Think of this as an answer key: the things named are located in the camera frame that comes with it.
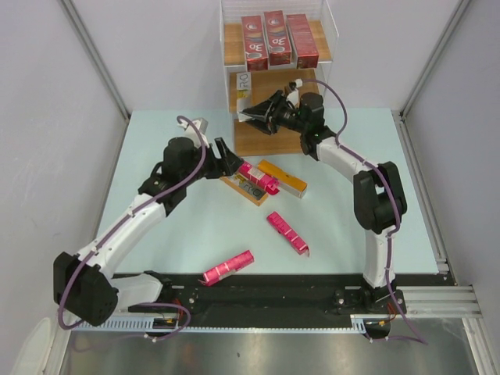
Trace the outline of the gold silver toothpaste box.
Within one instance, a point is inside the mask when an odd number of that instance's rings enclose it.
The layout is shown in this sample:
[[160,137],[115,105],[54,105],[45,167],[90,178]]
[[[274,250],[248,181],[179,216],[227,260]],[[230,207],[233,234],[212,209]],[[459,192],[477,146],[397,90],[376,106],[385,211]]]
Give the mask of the gold silver toothpaste box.
[[239,173],[221,177],[220,180],[257,206],[261,206],[269,197],[267,192]]

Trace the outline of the red silver 3D toothpaste box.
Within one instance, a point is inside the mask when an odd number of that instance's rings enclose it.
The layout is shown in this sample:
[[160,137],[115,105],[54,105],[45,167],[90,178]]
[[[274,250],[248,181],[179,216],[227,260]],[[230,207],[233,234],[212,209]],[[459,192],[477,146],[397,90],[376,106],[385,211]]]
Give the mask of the red silver 3D toothpaste box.
[[291,42],[281,10],[264,12],[266,40],[271,66],[291,63]]

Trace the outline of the dark red toothpaste box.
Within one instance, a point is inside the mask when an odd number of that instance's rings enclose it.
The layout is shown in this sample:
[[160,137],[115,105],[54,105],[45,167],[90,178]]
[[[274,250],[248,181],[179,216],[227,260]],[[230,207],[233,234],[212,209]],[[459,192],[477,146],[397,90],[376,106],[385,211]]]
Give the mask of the dark red toothpaste box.
[[317,68],[320,54],[306,15],[287,14],[286,21],[294,47],[297,68]]

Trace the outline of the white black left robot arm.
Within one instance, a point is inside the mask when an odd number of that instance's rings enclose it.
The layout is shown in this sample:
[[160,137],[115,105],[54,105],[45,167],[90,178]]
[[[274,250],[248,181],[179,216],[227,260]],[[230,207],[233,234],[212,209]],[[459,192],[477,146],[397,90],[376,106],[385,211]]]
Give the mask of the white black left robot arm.
[[62,252],[53,263],[53,295],[59,313],[68,311],[96,327],[116,310],[147,304],[166,311],[173,302],[162,277],[148,271],[115,278],[118,266],[136,244],[186,198],[188,186],[234,175],[243,165],[218,137],[214,144],[196,144],[189,137],[169,140],[162,161],[138,188],[122,216],[76,254]]

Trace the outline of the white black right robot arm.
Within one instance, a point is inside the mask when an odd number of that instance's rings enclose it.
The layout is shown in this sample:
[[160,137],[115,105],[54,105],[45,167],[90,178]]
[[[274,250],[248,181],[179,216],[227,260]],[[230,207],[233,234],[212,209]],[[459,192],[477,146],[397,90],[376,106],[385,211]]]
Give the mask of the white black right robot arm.
[[353,188],[355,218],[366,235],[364,283],[356,305],[368,313],[383,308],[402,311],[392,267],[394,235],[407,211],[407,201],[393,162],[374,164],[343,145],[324,119],[323,96],[306,92],[293,104],[282,90],[264,102],[241,110],[247,121],[264,134],[280,128],[299,133],[302,152],[332,167]]

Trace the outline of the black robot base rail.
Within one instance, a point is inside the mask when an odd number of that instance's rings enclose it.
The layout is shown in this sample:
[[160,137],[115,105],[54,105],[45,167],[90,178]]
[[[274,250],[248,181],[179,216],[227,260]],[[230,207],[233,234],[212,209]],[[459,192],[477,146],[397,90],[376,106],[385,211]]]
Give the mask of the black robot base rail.
[[352,274],[235,274],[213,286],[201,284],[198,274],[161,273],[163,289],[156,306],[140,303],[131,313],[160,313],[161,304],[183,306],[201,323],[222,320],[257,323],[324,323],[333,316],[378,314],[394,309],[378,304],[368,310],[356,305],[364,283]]

